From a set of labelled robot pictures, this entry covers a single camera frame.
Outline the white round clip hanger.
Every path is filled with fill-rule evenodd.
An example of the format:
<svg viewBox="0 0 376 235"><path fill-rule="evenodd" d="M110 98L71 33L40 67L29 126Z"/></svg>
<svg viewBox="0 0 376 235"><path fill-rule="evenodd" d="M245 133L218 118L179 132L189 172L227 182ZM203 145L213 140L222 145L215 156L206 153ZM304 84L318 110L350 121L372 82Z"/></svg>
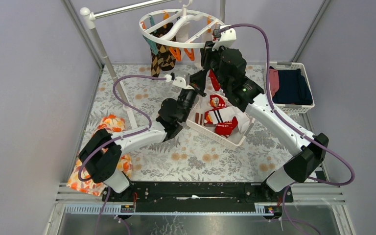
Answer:
<svg viewBox="0 0 376 235"><path fill-rule="evenodd" d="M187 1L187 2L180 1L180 2L182 3L181 7L183 7L185 4L189 3L189 1ZM194 12L191 12L190 11L191 9L189 8L191 5L192 4L190 4L186 8L188 10L188 12L185 15L180 15L176 19L174 18L174 19L167 22L167 23L172 22L172 23L174 23L174 25L173 25L172 29L167 34L165 34L164 36L159 37L159 38L151 35L150 33L157 30L158 28L163 27L167 23L164 23L162 26L159 26L159 27L156 26L156 29L153 28L153 27L156 24L162 22L163 20L174 16L174 14L178 13L179 10L182 9L182 8L180 7L179 9L172 9L174 11L172 13L171 12L166 13L166 12L162 11L160 14L156 14L156 15L153 15L153 16L150 15L150 14L144 15L140 19L140 22L139 22L139 27L140 27L140 31L141 31L142 35L145 38L147 38L147 39L149 39L149 40L151 40L155 43L162 44L162 45L169 46L169 47L178 47L179 49L203 48L205 46L205 42L206 42L203 39L208 39L209 41L215 42L216 39L212 35L213 30L219 28L222 25L226 25L226 24L225 23L220 24L219 22L217 22L217 24L215 24L216 22L212 22L214 19L211 19L210 15L205 16L205 15L195 14L195 13L198 13L197 10L194 10ZM176 41L175 35L185 22L190 22L190 25L191 25L192 23L197 23L197 22L202 21L202 20L207 21L207 24L204 25L201 29L199 29L198 31L196 31L194 33L189 32L189 39L185 43L179 43L179 42Z"/></svg>

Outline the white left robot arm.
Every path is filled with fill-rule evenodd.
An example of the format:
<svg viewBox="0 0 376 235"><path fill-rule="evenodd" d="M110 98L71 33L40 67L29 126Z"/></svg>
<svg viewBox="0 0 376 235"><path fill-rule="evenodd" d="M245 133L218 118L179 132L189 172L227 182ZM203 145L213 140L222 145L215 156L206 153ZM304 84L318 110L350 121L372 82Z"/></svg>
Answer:
<svg viewBox="0 0 376 235"><path fill-rule="evenodd" d="M201 70L186 77L174 74L148 79L171 82L181 88L177 99L167 98L161 103L158 117L148 119L148 125L109 133L102 128L94 133L83 147L78 157L82 163L78 171L81 182L92 180L103 183L112 189L120 201L127 201L132 196L133 183L128 176L117 169L121 157L141 147L162 143L176 137L182 130L198 95L205 96L207 71Z"/></svg>

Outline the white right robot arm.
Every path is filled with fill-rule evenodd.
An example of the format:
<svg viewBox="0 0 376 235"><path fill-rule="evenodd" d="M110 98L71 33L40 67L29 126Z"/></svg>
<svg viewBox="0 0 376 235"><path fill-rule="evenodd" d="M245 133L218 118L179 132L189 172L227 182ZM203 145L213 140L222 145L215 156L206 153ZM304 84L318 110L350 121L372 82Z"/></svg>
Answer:
<svg viewBox="0 0 376 235"><path fill-rule="evenodd" d="M211 70L227 100L255 118L283 144L292 158L271 173L261 188L263 199L275 201L287 185L303 183L325 158L328 138L306 130L268 99L262 87L245 74L246 61L238 49L207 41L201 52L201 66Z"/></svg>

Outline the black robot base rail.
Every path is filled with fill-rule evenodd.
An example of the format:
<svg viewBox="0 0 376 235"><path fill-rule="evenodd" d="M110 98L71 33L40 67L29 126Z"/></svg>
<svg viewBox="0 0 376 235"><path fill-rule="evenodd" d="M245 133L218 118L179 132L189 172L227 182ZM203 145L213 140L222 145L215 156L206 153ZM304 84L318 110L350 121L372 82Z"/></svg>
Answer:
<svg viewBox="0 0 376 235"><path fill-rule="evenodd" d="M260 183L138 181L121 193L104 189L102 199L129 202L136 212L257 212L268 203L270 213L283 202L293 202L291 189L273 192Z"/></svg>

